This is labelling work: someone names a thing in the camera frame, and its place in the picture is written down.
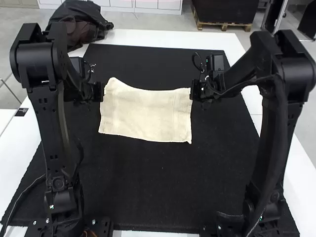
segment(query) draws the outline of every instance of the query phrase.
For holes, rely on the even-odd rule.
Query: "black mat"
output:
[[[198,52],[205,58],[211,51]],[[167,90],[190,87],[198,76],[191,63],[193,53],[92,44],[84,57],[96,63],[96,80],[117,77],[133,87]],[[85,149],[80,177],[86,214],[109,216],[116,229],[190,233],[210,222],[215,211],[241,214],[259,140],[241,96],[225,99],[208,111],[193,102],[192,145],[99,134],[99,106],[65,106],[68,128]],[[44,173],[44,167],[38,149],[13,201]],[[45,217],[43,192],[44,185],[37,187],[11,224],[28,225]],[[281,224],[296,231],[287,206]]]

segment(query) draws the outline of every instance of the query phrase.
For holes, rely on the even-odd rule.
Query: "table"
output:
[[[230,65],[234,64],[244,53],[238,38],[231,33],[205,32],[168,32],[144,30],[120,30],[108,32],[101,44],[149,46],[164,48],[194,48],[224,50]],[[87,49],[84,47],[69,53],[69,56],[82,57]],[[260,133],[262,120],[262,97],[256,86],[249,86],[242,91],[253,123]],[[34,109],[28,98],[21,107],[29,108],[24,117],[14,117],[0,137],[0,188],[6,190],[0,196],[0,216],[6,210],[22,179],[28,164],[40,143],[40,133]],[[284,177],[284,196],[301,237],[314,235],[314,213],[316,205],[316,169],[303,147],[294,135],[290,148]],[[26,227],[10,227],[6,237],[23,237]],[[192,234],[115,231],[115,237],[193,237]]]
[[[0,109],[0,136],[13,118],[16,109]]]

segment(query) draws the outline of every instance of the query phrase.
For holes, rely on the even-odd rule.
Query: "cream towel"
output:
[[[104,91],[100,133],[191,144],[189,88],[142,90],[110,78]]]

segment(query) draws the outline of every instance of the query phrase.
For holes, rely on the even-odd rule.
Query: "wooden pallet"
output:
[[[191,9],[192,9],[192,12],[193,12],[193,17],[196,21],[196,24],[197,24],[197,29],[199,31],[202,30],[202,27],[203,26],[221,26],[222,27],[222,31],[226,31],[227,30],[227,27],[228,26],[243,26],[244,27],[244,30],[246,32],[250,32],[251,30],[251,26],[252,24],[238,24],[238,23],[220,23],[220,22],[202,22],[198,19],[198,15],[197,15],[197,12],[193,6],[193,4],[191,4]]]

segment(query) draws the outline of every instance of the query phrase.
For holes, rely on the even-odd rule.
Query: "label sticker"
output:
[[[20,109],[16,112],[15,116],[23,117],[23,116],[26,114],[26,112],[27,112],[28,110],[29,110],[29,108],[20,108]]]

